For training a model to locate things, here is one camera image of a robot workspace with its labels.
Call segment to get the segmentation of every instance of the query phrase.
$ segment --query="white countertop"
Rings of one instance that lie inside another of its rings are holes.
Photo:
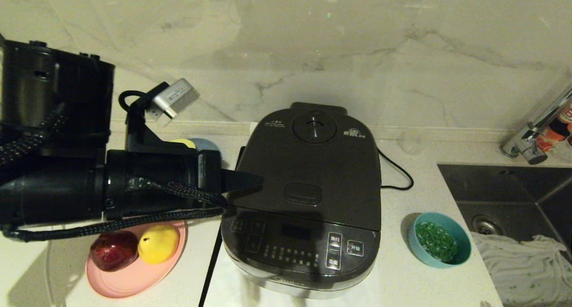
[[[160,135],[163,140],[180,138],[173,134]],[[233,168],[239,148],[246,144],[247,136],[196,136],[212,140],[219,146],[227,168]],[[122,133],[112,135],[108,149],[122,148]],[[500,307],[501,301],[489,277],[480,254],[473,248],[468,262],[450,269],[435,269],[417,260],[406,242],[407,225],[413,213],[438,211],[449,215],[465,226],[437,163],[527,165],[522,157],[509,159],[493,143],[429,142],[416,156],[404,153],[395,140],[378,140],[379,148],[403,166],[415,179],[409,191],[383,189],[382,230],[378,258],[372,273],[346,295],[359,297],[359,301],[374,302],[376,306],[424,307]],[[542,166],[570,167],[570,163],[549,158]],[[384,185],[406,185],[406,179],[388,163],[382,161]],[[105,299],[94,293],[84,275],[88,247],[96,236],[74,240],[55,240],[51,243],[21,244],[0,237],[0,261],[3,276],[0,290],[2,305],[37,306],[196,306],[200,299],[204,278],[219,227],[219,218],[191,222],[183,255],[171,273],[159,284],[128,299]],[[217,269],[217,277],[234,277],[236,270]],[[275,297],[265,289],[255,288],[244,281],[231,287],[221,287],[213,281],[206,306],[265,306],[260,299]],[[291,305],[337,306],[343,299],[328,301],[292,300]]]

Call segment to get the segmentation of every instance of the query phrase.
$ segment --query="marble backsplash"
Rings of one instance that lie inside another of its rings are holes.
[[[572,0],[0,0],[0,32],[96,53],[116,91],[188,79],[177,118],[294,101],[367,125],[512,130],[570,84]],[[124,113],[113,109],[118,122]]]

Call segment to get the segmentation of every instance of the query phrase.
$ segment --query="sink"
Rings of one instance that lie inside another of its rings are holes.
[[[470,231],[563,243],[572,262],[572,168],[438,164]]]

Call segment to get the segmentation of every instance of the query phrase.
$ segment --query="blue bowl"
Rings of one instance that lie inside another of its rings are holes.
[[[443,227],[446,232],[455,238],[457,243],[457,254],[453,260],[447,263],[442,262],[433,258],[429,252],[423,249],[419,243],[419,239],[417,239],[417,233],[415,231],[415,227],[423,222],[433,222]],[[419,215],[417,219],[415,219],[415,222],[413,222],[409,228],[409,246],[411,247],[413,254],[415,254],[419,260],[428,266],[435,268],[451,268],[454,266],[462,265],[471,256],[471,242],[468,239],[467,233],[463,230],[459,223],[456,223],[447,215],[436,212],[423,213]]]

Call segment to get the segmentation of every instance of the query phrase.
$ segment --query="chrome faucet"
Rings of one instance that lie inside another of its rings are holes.
[[[572,101],[572,84],[532,122],[524,125],[511,139],[500,147],[505,156],[515,158],[522,154],[529,164],[544,162],[548,156],[537,146],[536,137],[560,114],[562,108]]]

